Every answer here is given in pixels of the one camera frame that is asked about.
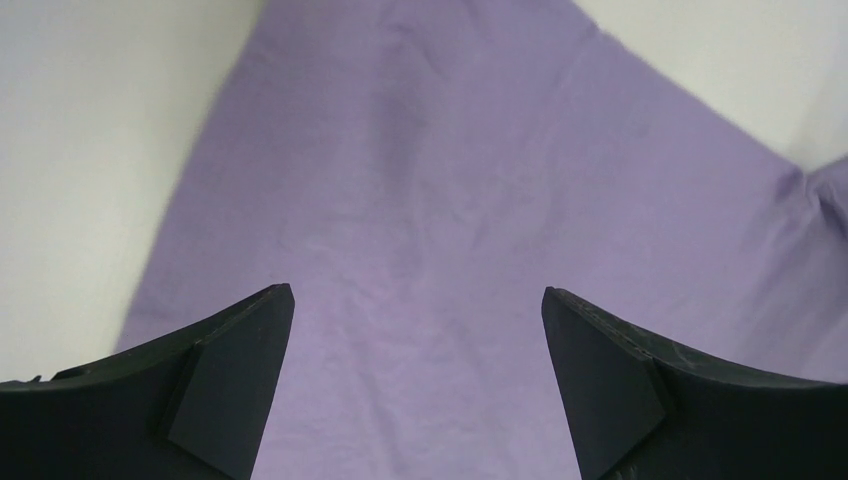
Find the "lavender t-shirt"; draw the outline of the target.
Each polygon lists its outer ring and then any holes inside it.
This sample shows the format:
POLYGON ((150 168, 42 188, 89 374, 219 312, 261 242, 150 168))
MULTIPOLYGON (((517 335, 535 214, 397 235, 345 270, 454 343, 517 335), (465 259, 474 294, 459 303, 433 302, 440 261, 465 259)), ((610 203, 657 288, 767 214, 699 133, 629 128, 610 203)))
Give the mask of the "lavender t-shirt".
POLYGON ((547 287, 842 382, 846 214, 571 2, 271 1, 119 344, 288 283, 256 478, 574 479, 547 287))

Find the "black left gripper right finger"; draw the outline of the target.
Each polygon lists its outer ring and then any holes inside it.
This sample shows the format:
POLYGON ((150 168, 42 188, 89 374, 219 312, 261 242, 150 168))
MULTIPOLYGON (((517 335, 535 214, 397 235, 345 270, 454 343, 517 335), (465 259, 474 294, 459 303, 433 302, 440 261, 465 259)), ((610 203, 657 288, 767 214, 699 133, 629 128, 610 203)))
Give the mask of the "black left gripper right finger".
POLYGON ((843 479, 847 388, 720 359, 554 287, 541 314, 585 479, 843 479))

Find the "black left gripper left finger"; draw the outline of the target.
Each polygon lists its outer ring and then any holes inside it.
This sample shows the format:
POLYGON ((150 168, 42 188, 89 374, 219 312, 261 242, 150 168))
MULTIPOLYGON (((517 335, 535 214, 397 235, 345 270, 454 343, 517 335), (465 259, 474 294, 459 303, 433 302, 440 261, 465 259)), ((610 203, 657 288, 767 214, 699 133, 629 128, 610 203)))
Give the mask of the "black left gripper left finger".
POLYGON ((248 479, 295 300, 269 286, 49 380, 1 386, 5 479, 248 479))

